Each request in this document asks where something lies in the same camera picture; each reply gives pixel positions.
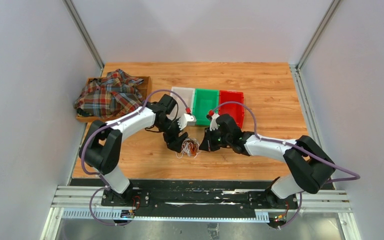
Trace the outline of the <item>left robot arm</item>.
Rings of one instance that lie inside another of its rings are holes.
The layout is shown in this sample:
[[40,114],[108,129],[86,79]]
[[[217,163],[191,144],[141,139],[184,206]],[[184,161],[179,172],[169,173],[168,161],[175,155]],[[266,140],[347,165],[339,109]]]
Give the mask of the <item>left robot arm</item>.
[[95,174],[105,183],[106,189],[114,193],[113,198],[120,206],[129,206],[133,201],[131,181],[118,166],[123,141],[141,130],[156,127],[167,148],[180,153],[188,137],[184,130],[196,119],[188,106],[183,115],[169,119],[176,103],[173,97],[165,94],[160,101],[145,101],[143,106],[123,117],[108,122],[95,120],[90,125],[78,152],[81,165],[96,170]]

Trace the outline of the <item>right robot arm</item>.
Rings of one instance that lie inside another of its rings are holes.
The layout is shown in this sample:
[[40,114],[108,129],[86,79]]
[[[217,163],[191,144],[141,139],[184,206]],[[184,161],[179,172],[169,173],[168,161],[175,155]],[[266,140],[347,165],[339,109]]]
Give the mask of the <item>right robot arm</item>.
[[286,198],[300,192],[316,194],[335,172],[333,161],[309,136],[299,139],[264,137],[243,131],[229,114],[214,114],[210,126],[204,130],[199,146],[201,151],[215,152],[230,148],[245,156],[268,157],[286,163],[290,173],[272,181],[264,191],[266,203],[274,209]]

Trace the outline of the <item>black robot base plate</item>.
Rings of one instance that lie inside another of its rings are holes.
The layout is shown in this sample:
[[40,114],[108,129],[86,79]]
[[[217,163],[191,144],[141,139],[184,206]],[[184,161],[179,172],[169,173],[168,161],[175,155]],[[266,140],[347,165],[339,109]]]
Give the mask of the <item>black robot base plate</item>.
[[255,209],[281,212],[298,208],[297,195],[271,205],[265,201],[268,181],[134,179],[131,200],[121,200],[108,190],[95,196],[97,207],[139,206],[145,217],[249,218]]

